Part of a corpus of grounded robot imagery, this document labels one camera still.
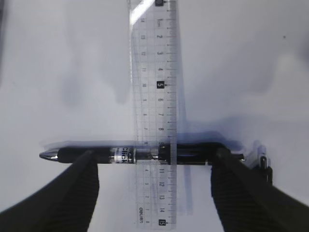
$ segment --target black pen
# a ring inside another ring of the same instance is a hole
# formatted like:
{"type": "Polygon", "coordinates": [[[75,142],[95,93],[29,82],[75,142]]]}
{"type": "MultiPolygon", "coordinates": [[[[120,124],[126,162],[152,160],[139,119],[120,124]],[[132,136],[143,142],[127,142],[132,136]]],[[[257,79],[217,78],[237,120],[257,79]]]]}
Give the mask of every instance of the black pen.
{"type": "MultiPolygon", "coordinates": [[[[219,148],[226,148],[221,143],[177,144],[177,164],[205,165],[211,164],[212,158],[219,148]]],[[[73,163],[84,152],[92,151],[97,163],[134,164],[138,160],[157,160],[162,164],[170,164],[170,146],[68,146],[42,152],[40,157],[60,163],[73,163]]],[[[244,159],[242,154],[235,155],[244,159]]]]}

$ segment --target pen grip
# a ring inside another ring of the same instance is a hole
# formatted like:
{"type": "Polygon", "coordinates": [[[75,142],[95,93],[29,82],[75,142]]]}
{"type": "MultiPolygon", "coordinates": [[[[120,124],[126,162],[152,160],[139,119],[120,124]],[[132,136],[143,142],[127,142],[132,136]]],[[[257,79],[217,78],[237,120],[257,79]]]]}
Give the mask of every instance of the pen grip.
{"type": "Polygon", "coordinates": [[[92,151],[97,163],[110,163],[109,147],[64,147],[58,150],[58,162],[73,163],[86,151],[92,151]]]}

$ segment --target pen barrel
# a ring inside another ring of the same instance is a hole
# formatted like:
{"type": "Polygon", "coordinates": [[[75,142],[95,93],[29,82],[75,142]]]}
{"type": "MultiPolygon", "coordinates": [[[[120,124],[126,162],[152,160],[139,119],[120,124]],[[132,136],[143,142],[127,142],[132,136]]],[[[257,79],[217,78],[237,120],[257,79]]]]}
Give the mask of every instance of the pen barrel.
{"type": "MultiPolygon", "coordinates": [[[[219,148],[227,149],[221,143],[177,144],[177,164],[179,165],[205,165],[211,163],[219,148]]],[[[159,148],[159,160],[170,164],[170,146],[159,148]]]]}
{"type": "Polygon", "coordinates": [[[97,163],[111,163],[111,149],[109,147],[64,147],[58,150],[58,162],[73,163],[86,151],[92,151],[97,163]]]}

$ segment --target ribbed rubber pad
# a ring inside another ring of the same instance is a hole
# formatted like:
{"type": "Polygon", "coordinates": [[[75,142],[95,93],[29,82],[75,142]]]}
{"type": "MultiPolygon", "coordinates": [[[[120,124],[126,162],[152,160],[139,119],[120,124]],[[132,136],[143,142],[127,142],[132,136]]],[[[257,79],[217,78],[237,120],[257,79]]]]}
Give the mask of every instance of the ribbed rubber pad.
{"type": "Polygon", "coordinates": [[[98,190],[98,166],[86,152],[50,184],[1,213],[0,231],[86,232],[98,190]]]}
{"type": "Polygon", "coordinates": [[[59,203],[42,232],[87,231],[96,206],[98,190],[98,166],[91,160],[59,203]]]}
{"type": "Polygon", "coordinates": [[[212,167],[211,194],[225,232],[286,232],[223,165],[212,167]]]}

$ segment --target blurred object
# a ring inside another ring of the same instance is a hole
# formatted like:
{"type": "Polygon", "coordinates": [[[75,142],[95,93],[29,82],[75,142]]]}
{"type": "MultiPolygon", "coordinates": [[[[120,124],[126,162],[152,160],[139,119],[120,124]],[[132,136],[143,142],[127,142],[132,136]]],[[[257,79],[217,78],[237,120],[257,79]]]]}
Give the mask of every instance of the blurred object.
{"type": "Polygon", "coordinates": [[[309,230],[309,208],[272,186],[266,160],[262,156],[256,168],[261,178],[227,149],[214,157],[211,194],[225,232],[309,230]]]}
{"type": "Polygon", "coordinates": [[[86,232],[97,202],[98,166],[85,152],[43,189],[0,214],[1,232],[86,232]]]}
{"type": "Polygon", "coordinates": [[[5,1],[0,0],[0,71],[2,64],[2,53],[3,53],[3,34],[5,31],[5,1]]]}

